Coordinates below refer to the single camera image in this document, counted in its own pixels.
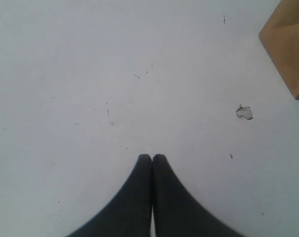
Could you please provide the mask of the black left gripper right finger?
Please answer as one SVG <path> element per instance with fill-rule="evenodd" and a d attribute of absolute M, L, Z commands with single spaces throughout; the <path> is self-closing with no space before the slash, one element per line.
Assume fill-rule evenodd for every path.
<path fill-rule="evenodd" d="M 152 160 L 157 237 L 240 237 L 203 208 L 185 189 L 163 154 Z"/>

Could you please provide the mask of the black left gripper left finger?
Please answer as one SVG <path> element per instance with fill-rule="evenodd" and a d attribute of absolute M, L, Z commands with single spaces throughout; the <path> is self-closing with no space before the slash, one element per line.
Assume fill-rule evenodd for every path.
<path fill-rule="evenodd" d="M 149 237 L 152 217 L 152 160 L 141 154 L 111 201 L 71 237 Z"/>

